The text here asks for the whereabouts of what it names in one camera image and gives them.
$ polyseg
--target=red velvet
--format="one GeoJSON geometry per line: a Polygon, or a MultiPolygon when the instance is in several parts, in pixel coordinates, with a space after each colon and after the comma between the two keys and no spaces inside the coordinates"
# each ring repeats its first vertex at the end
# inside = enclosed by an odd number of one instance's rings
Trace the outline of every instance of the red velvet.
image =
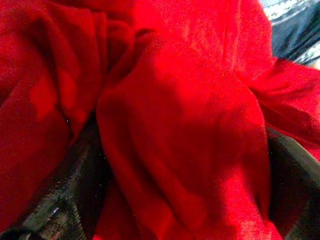
{"type": "Polygon", "coordinates": [[[258,1],[0,7],[0,231],[96,107],[116,180],[97,240],[281,239],[265,126],[320,159],[320,73],[272,57],[258,1]]]}

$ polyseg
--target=crumpled fabric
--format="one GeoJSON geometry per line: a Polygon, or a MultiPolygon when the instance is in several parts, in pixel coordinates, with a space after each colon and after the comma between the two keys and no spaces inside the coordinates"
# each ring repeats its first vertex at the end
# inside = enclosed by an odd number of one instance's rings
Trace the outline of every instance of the crumpled fabric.
{"type": "Polygon", "coordinates": [[[92,112],[114,173],[96,240],[276,240],[266,126],[320,159],[320,72],[252,0],[3,0],[0,231],[92,112]]]}

